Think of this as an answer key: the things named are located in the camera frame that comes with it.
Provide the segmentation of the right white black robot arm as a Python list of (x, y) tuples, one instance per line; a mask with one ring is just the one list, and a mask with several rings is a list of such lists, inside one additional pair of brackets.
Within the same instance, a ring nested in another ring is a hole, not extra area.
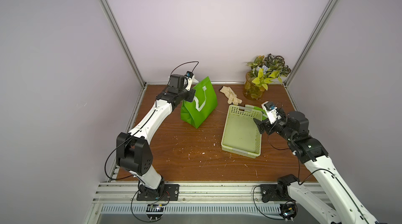
[(276, 132), (315, 177), (331, 204), (314, 195), (293, 174), (281, 177), (277, 189), (302, 205), (321, 224), (377, 224), (378, 220), (358, 200), (339, 174), (323, 145), (309, 134), (309, 121), (303, 113), (291, 111), (285, 119), (255, 119), (260, 133)]

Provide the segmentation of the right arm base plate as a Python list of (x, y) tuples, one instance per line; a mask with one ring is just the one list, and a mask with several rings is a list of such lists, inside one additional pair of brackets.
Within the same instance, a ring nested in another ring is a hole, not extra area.
[(296, 202), (288, 195), (287, 191), (283, 190), (281, 186), (278, 187), (277, 184), (260, 184), (259, 188), (263, 203), (270, 201)]

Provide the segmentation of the green insulated delivery bag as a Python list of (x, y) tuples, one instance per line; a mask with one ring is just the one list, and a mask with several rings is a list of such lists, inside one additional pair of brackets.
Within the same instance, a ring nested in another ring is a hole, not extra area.
[(207, 76), (193, 87), (195, 96), (192, 102), (182, 103), (180, 117), (186, 123), (198, 129), (217, 107), (217, 95), (210, 78)]

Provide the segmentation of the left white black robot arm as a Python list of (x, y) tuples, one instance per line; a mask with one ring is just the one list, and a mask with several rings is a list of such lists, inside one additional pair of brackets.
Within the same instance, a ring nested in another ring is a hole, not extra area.
[(151, 140), (162, 122), (182, 102), (192, 102), (195, 89), (169, 88), (156, 96), (153, 107), (128, 133), (116, 139), (116, 164), (136, 177), (139, 189), (160, 197), (164, 192), (164, 179), (153, 167)]

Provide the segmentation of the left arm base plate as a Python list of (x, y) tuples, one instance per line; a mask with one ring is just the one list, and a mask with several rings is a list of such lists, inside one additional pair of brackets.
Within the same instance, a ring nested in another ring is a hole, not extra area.
[(180, 192), (179, 184), (162, 184), (157, 189), (139, 185), (137, 201), (177, 201)]

